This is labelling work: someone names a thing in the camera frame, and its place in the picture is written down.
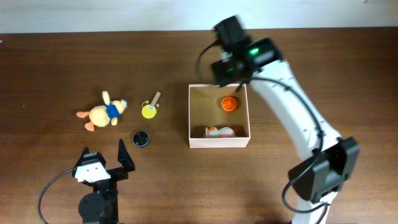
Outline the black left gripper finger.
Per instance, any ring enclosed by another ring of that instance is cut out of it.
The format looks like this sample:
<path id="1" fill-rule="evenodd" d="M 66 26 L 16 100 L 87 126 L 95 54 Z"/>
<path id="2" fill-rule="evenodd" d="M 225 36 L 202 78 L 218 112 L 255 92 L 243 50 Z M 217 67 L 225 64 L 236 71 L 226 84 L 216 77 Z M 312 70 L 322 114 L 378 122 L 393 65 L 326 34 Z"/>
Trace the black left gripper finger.
<path id="1" fill-rule="evenodd" d="M 130 157 L 125 143 L 122 139 L 119 140 L 118 146 L 118 162 L 122 165 L 126 172 L 132 172 L 136 170 L 135 163 L 133 162 L 132 158 Z"/>
<path id="2" fill-rule="evenodd" d="M 86 166 L 97 162 L 103 163 L 102 154 L 100 152 L 90 152 L 89 149 L 85 147 L 80 158 L 76 162 L 76 166 Z"/>

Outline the black round perforated puck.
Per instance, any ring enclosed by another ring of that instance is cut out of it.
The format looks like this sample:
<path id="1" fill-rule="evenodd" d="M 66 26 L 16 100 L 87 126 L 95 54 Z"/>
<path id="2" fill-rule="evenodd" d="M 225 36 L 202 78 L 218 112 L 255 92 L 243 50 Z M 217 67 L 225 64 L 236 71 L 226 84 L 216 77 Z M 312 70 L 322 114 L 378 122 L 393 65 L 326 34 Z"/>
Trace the black round perforated puck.
<path id="1" fill-rule="evenodd" d="M 149 143 L 149 135 L 146 132 L 139 131 L 133 135 L 132 142 L 136 147 L 146 147 Z"/>

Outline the orange round perforated puck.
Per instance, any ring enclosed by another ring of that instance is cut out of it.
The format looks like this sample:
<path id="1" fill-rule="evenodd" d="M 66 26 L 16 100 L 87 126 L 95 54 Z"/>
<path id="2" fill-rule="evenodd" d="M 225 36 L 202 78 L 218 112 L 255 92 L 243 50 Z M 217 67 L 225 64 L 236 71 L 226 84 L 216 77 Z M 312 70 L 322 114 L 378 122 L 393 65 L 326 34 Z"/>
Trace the orange round perforated puck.
<path id="1" fill-rule="evenodd" d="M 231 112 L 238 107 L 238 102 L 234 97 L 226 96 L 221 100 L 221 107 L 224 111 Z"/>

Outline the pink duck toy with hat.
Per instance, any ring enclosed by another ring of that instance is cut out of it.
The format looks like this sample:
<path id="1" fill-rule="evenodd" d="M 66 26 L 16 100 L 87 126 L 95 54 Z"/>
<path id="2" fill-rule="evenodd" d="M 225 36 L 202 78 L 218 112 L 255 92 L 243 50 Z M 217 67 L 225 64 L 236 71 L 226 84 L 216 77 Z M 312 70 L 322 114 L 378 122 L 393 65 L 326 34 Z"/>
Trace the pink duck toy with hat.
<path id="1" fill-rule="evenodd" d="M 224 127 L 218 129 L 216 127 L 210 127 L 205 129 L 205 133 L 203 135 L 204 138 L 235 138 L 237 129 L 233 129 L 230 127 Z"/>

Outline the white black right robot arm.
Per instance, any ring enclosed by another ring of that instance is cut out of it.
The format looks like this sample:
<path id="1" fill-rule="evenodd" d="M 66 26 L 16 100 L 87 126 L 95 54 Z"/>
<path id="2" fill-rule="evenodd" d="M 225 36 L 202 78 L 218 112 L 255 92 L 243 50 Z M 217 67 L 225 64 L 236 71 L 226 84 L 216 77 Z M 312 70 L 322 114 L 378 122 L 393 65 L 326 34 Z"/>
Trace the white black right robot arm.
<path id="1" fill-rule="evenodd" d="M 318 112 L 288 60 L 270 38 L 253 41 L 238 16 L 214 26 L 221 60 L 211 64 L 216 84 L 248 84 L 269 105 L 296 147 L 301 163 L 288 172 L 282 191 L 292 223 L 325 223 L 331 203 L 351 177 L 357 141 L 344 139 Z"/>

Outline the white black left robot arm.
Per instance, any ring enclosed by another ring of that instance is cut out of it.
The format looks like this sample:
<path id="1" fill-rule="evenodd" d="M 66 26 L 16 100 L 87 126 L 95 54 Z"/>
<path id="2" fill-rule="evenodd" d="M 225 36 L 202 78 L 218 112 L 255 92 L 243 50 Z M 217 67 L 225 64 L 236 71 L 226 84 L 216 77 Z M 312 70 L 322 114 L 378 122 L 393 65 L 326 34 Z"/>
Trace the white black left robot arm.
<path id="1" fill-rule="evenodd" d="M 118 182 L 127 180 L 128 173 L 136 169 L 123 140 L 119 140 L 118 162 L 120 167 L 106 169 L 106 161 L 101 153 L 84 148 L 75 164 L 72 176 L 82 184 L 92 188 L 78 205 L 78 213 L 84 224 L 117 224 Z"/>

